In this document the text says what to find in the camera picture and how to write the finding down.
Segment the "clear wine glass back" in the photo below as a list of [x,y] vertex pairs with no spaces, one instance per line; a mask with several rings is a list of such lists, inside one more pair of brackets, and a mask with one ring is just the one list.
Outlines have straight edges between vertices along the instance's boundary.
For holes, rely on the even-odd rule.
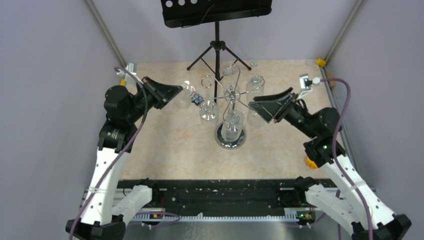
[[240,84],[238,83],[240,77],[240,68],[235,64],[230,64],[221,70],[222,86],[226,90],[239,90]]

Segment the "clear wine glass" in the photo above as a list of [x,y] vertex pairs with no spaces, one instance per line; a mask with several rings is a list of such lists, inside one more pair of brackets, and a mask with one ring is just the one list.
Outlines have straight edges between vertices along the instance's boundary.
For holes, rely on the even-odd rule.
[[173,108],[176,111],[187,110],[192,104],[191,97],[196,91],[195,87],[189,80],[184,81],[181,86],[182,91],[173,100]]
[[238,83],[240,77],[240,68],[235,64],[230,64],[221,70],[222,86],[226,90],[239,90],[240,84]]

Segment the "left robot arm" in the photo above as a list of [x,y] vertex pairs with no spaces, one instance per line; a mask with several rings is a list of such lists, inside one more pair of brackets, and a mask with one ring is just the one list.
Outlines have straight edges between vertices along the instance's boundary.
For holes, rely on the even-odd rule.
[[118,204],[115,194],[122,168],[151,108],[162,109],[183,91],[181,85],[136,78],[137,92],[123,85],[105,92],[106,120],[99,132],[96,162],[85,200],[77,216],[65,226],[70,240],[121,240],[127,225],[145,205],[154,207],[160,193],[149,185],[136,185]]

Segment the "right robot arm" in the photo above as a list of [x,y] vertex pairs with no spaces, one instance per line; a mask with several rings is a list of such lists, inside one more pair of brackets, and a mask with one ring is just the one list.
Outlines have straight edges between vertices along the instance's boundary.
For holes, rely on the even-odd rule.
[[333,107],[309,113],[297,103],[291,89],[267,96],[256,96],[248,104],[267,123],[287,121],[309,137],[304,143],[307,157],[336,185],[339,194],[329,193],[311,177],[295,181],[293,200],[321,209],[354,240],[400,240],[412,223],[405,214],[387,207],[355,170],[337,141],[340,115]]

